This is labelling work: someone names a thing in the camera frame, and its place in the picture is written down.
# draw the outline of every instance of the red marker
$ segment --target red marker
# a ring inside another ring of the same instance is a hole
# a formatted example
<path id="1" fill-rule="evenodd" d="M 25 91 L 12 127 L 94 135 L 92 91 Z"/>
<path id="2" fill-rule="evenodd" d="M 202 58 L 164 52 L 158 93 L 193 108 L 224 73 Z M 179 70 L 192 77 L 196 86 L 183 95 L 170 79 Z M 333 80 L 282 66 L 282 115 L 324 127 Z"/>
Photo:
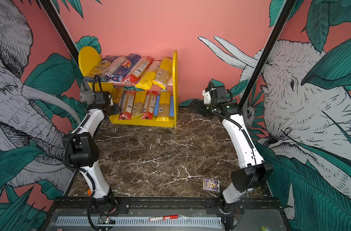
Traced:
<path id="1" fill-rule="evenodd" d="M 150 221 L 169 220 L 169 219 L 178 219 L 178 215 L 170 215 L 170 216 L 164 216 L 164 217 L 151 217 Z"/>

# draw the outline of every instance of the spaghetti package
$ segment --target spaghetti package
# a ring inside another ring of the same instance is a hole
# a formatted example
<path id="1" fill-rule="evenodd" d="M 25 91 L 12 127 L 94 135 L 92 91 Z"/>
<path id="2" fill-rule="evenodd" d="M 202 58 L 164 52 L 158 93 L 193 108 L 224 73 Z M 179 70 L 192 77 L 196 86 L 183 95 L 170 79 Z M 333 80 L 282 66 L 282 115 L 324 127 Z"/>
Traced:
<path id="1" fill-rule="evenodd" d="M 118 119 L 131 119 L 135 94 L 135 90 L 124 91 L 122 105 L 120 106 L 120 115 Z"/>
<path id="2" fill-rule="evenodd" d="M 162 91 L 160 93 L 159 100 L 159 112 L 157 114 L 157 122 L 169 122 L 169 114 L 170 114 L 170 91 Z"/>
<path id="3" fill-rule="evenodd" d="M 101 76 L 116 58 L 117 56 L 107 55 L 103 60 L 101 60 L 101 62 L 95 65 L 95 67 L 89 72 L 87 76 L 84 77 L 83 80 L 86 82 L 93 82 L 94 76 Z M 102 82 L 106 82 L 104 78 L 100 78 L 100 80 Z"/>
<path id="4" fill-rule="evenodd" d="M 132 118 L 138 117 L 143 113 L 143 105 L 145 104 L 147 90 L 136 92 L 132 110 Z"/>
<path id="5" fill-rule="evenodd" d="M 112 80 L 114 73 L 119 69 L 119 67 L 121 67 L 121 65 L 124 61 L 126 61 L 126 59 L 127 56 L 125 55 L 118 56 L 102 74 L 104 79 L 106 81 Z"/>
<path id="6" fill-rule="evenodd" d="M 143 106 L 143 115 L 141 119 L 152 119 L 154 116 L 154 108 L 156 104 L 157 91 L 148 91 L 146 93 L 145 104 Z"/>
<path id="7" fill-rule="evenodd" d="M 173 71 L 173 60 L 167 57 L 163 58 L 160 64 L 159 70 L 157 71 L 156 78 L 153 83 L 162 89 L 167 87 L 169 78 L 172 76 Z"/>
<path id="8" fill-rule="evenodd" d="M 133 66 L 132 70 L 124 77 L 122 82 L 133 85 L 136 84 L 152 61 L 154 61 L 154 58 L 142 56 Z"/>
<path id="9" fill-rule="evenodd" d="M 123 92 L 124 92 L 124 86 L 114 86 L 113 94 L 112 94 L 113 104 L 118 104 L 119 108 L 120 108 L 120 105 L 122 104 Z"/>
<path id="10" fill-rule="evenodd" d="M 118 70 L 113 74 L 112 80 L 121 82 L 127 73 L 132 69 L 132 67 L 141 58 L 140 55 L 130 54 L 123 64 L 118 68 Z"/>
<path id="11" fill-rule="evenodd" d="M 156 73 L 159 70 L 161 61 L 153 61 L 140 81 L 136 84 L 136 88 L 149 90 L 154 84 L 152 81 L 156 78 Z"/>

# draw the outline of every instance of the elephant eye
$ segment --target elephant eye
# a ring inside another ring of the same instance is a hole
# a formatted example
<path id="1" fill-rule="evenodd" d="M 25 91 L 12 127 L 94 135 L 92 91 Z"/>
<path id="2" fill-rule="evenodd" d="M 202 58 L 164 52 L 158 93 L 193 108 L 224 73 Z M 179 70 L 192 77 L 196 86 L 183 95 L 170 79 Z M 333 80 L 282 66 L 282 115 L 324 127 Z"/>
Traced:
<path id="1" fill-rule="evenodd" d="M 290 86 L 291 86 L 292 90 L 293 90 L 294 85 L 295 85 L 295 82 L 293 80 L 291 80 Z"/>

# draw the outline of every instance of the yellow shelf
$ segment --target yellow shelf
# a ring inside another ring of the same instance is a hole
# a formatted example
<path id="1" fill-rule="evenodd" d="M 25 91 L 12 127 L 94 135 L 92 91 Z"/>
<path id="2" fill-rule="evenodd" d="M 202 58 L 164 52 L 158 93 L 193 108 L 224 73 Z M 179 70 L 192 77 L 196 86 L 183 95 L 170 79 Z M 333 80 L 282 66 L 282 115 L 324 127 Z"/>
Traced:
<path id="1" fill-rule="evenodd" d="M 93 47 L 82 47 L 79 52 L 78 62 L 79 68 L 83 76 L 86 76 L 95 65 L 101 61 L 99 53 Z M 120 82 L 105 82 L 102 83 L 102 90 L 113 92 L 114 85 L 133 86 L 130 84 L 124 84 Z M 112 115 L 109 117 L 112 123 L 127 124 L 127 125 L 142 125 L 142 126 L 157 126 L 157 127 L 177 127 L 177 115 L 178 115 L 178 52 L 174 50 L 173 53 L 173 76 L 167 84 L 167 89 L 173 92 L 174 100 L 174 117 L 169 118 L 169 122 L 157 122 L 156 116 L 153 119 L 142 120 L 139 117 L 131 120 L 118 120 L 119 115 Z M 100 88 L 98 84 L 95 84 L 95 91 L 99 92 Z"/>

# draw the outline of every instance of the marble table surface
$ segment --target marble table surface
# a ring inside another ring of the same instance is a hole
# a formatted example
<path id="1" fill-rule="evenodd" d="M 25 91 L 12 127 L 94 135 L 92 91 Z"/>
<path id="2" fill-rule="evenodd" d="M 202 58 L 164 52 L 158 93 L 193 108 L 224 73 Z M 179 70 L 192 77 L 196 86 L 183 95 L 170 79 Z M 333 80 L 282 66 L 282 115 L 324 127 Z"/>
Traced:
<path id="1" fill-rule="evenodd" d="M 213 197 L 202 189 L 203 178 L 231 183 L 238 159 L 230 137 L 218 119 L 210 121 L 179 109 L 176 128 L 116 125 L 105 119 L 95 136 L 99 165 L 116 196 Z M 86 196 L 79 173 L 69 196 Z M 251 197 L 263 197 L 257 188 Z"/>

